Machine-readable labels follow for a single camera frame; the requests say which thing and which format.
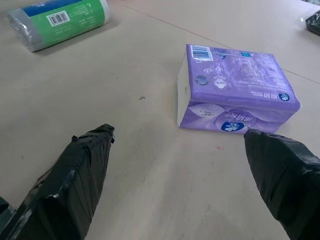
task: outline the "barcode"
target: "barcode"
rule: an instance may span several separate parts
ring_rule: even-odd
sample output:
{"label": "barcode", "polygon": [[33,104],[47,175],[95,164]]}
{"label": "barcode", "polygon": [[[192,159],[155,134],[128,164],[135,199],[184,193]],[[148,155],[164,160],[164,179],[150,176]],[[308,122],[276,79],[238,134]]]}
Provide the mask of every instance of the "barcode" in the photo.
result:
{"label": "barcode", "polygon": [[46,18],[49,20],[49,23],[51,24],[52,27],[70,21],[70,18],[66,13],[66,11],[56,12],[54,14],[46,16]]}
{"label": "barcode", "polygon": [[192,57],[200,61],[213,61],[210,48],[207,46],[195,46],[191,45]]}

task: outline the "blue oval logo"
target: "blue oval logo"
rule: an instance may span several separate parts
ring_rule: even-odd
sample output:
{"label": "blue oval logo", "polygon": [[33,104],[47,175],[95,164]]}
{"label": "blue oval logo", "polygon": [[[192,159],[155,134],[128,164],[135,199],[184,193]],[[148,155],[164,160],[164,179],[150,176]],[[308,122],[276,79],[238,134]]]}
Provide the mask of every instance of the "blue oval logo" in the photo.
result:
{"label": "blue oval logo", "polygon": [[280,93],[280,94],[279,94],[279,98],[280,98],[282,101],[287,102],[287,101],[289,101],[290,96],[289,96],[288,94],[286,94],[286,93]]}
{"label": "blue oval logo", "polygon": [[206,86],[209,83],[209,81],[207,80],[207,77],[205,76],[197,76],[195,81],[201,86]]}
{"label": "blue oval logo", "polygon": [[225,132],[235,132],[243,129],[245,125],[242,122],[228,122],[222,124],[221,130]]}

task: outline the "green and blue package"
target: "green and blue package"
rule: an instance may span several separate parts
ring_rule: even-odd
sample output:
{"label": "green and blue package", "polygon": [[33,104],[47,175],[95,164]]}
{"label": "green and blue package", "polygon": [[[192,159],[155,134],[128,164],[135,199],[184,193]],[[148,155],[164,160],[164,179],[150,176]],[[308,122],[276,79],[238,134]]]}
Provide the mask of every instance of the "green and blue package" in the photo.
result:
{"label": "green and blue package", "polygon": [[51,0],[8,13],[10,25],[31,52],[106,24],[106,0]]}

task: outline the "blue label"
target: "blue label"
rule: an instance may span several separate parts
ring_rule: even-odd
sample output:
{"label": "blue label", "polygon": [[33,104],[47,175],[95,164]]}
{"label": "blue label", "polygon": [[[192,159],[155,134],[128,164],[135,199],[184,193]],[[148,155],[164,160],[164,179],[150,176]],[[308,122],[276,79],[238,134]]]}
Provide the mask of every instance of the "blue label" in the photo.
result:
{"label": "blue label", "polygon": [[198,84],[200,84],[201,86],[206,86],[208,85],[208,80],[205,76],[197,76],[196,80],[195,80]]}
{"label": "blue label", "polygon": [[245,125],[242,122],[228,122],[226,121],[222,127],[221,130],[225,132],[235,132],[239,131],[240,129],[243,129]]}
{"label": "blue label", "polygon": [[280,93],[280,94],[279,94],[279,98],[280,98],[282,101],[287,102],[287,101],[289,101],[290,96],[289,96],[288,94],[286,94],[286,93]]}
{"label": "blue label", "polygon": [[25,13],[29,16],[35,16],[38,14],[43,14],[45,12],[58,9],[70,4],[74,4],[77,2],[81,2],[82,0],[52,0],[52,1],[44,1],[37,4],[33,4],[31,6],[27,6],[23,8]]}
{"label": "blue label", "polygon": [[241,55],[244,57],[248,57],[248,58],[251,57],[250,53],[248,53],[248,52],[241,52]]}

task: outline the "garbage bag roll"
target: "garbage bag roll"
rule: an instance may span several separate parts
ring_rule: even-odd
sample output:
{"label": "garbage bag roll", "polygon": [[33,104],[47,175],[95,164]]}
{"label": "garbage bag roll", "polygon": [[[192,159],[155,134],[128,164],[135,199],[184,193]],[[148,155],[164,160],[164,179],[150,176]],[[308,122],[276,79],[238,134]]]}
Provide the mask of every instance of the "garbage bag roll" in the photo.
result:
{"label": "garbage bag roll", "polygon": [[245,150],[260,195],[291,240],[318,240],[320,159],[301,142],[249,129]]}
{"label": "garbage bag roll", "polygon": [[106,24],[110,12],[106,0],[51,0],[12,10],[7,17],[34,52]]}

